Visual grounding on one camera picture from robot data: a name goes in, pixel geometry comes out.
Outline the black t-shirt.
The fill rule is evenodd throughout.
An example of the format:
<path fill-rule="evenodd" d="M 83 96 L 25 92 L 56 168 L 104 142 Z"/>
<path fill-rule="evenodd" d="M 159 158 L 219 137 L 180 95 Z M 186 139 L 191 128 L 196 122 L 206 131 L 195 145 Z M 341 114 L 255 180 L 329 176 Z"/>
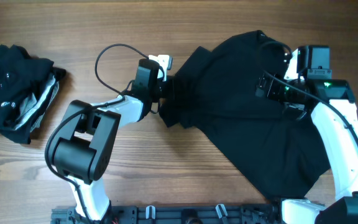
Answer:
<path fill-rule="evenodd" d="M 297 121 L 281 103 L 255 96 L 264 69 L 286 72 L 283 59 L 261 30 L 198 47 L 174 76 L 175 98 L 160 107 L 167 126 L 198 128 L 267 199 L 302 198 L 330 168 L 309 116 Z"/>

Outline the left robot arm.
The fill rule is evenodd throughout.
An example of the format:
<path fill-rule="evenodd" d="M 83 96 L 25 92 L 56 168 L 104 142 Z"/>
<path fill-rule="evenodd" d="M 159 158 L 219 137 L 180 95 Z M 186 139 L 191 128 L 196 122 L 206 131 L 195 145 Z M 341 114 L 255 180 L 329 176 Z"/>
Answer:
<path fill-rule="evenodd" d="M 89 104 L 74 100 L 45 147 L 47 167 L 70 184 L 76 206 L 54 209 L 52 223 L 117 223 L 111 213 L 103 174 L 119 128 L 142 120 L 159 103 L 169 55 L 139 60 L 135 79 L 115 99 Z"/>

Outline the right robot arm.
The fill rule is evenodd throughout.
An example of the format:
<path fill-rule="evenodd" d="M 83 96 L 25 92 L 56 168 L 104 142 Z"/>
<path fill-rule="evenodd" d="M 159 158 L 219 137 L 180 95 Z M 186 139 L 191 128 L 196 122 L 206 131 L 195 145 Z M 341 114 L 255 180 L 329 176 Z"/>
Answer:
<path fill-rule="evenodd" d="M 283 223 L 358 223 L 358 116 L 348 81 L 332 78 L 330 48 L 305 45 L 284 49 L 287 70 L 278 75 L 263 70 L 256 96 L 268 98 L 307 114 L 321 136 L 335 185 L 329 207 L 307 199 L 280 203 Z"/>

